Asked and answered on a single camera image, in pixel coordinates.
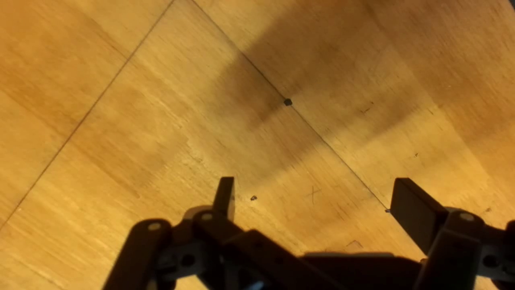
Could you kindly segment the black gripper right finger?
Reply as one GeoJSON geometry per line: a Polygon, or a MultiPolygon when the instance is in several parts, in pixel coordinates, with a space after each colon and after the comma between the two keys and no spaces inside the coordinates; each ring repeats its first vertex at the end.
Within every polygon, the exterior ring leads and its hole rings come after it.
{"type": "Polygon", "coordinates": [[[409,178],[394,181],[389,213],[425,254],[415,290],[473,290],[478,276],[515,290],[515,221],[489,226],[441,205],[409,178]]]}

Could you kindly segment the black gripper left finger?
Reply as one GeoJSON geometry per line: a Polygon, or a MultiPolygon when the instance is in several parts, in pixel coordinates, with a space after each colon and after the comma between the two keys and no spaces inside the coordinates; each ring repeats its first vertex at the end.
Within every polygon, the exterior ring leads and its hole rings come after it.
{"type": "Polygon", "coordinates": [[[137,223],[103,290],[175,290],[195,276],[207,290],[299,290],[299,262],[257,231],[233,221],[233,178],[219,181],[214,202],[166,220],[137,223]]]}

